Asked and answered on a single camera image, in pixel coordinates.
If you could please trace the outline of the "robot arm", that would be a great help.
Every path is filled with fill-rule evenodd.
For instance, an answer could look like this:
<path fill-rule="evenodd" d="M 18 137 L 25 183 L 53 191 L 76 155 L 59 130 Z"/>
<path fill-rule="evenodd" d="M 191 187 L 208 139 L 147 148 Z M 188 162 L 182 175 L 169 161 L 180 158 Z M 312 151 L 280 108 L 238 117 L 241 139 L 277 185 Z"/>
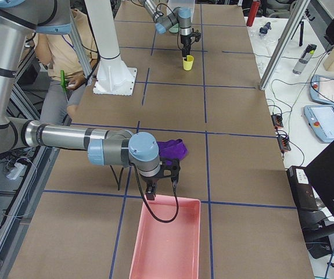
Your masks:
<path fill-rule="evenodd" d="M 61 89 L 56 89 L 55 97 L 46 97 L 37 121 L 5 116 L 26 36 L 36 32 L 42 41 L 68 34 L 71 14 L 68 1 L 0 1 L 0 153 L 38 145 L 85 150 L 93 164 L 136 168 L 137 180 L 147 185 L 141 195 L 152 200 L 163 172 L 169 170 L 172 183 L 177 184 L 180 170 L 178 159 L 160 158 L 153 135 L 62 126 L 64 113 L 70 113 L 81 97 L 67 98 Z"/>
<path fill-rule="evenodd" d="M 201 39 L 201 33 L 192 27 L 195 10 L 194 1 L 168 1 L 156 3 L 155 1 L 138 1 L 150 14 L 156 31 L 164 34 L 172 27 L 178 25 L 178 33 L 182 44 L 183 61 L 191 57 L 191 46 Z"/>

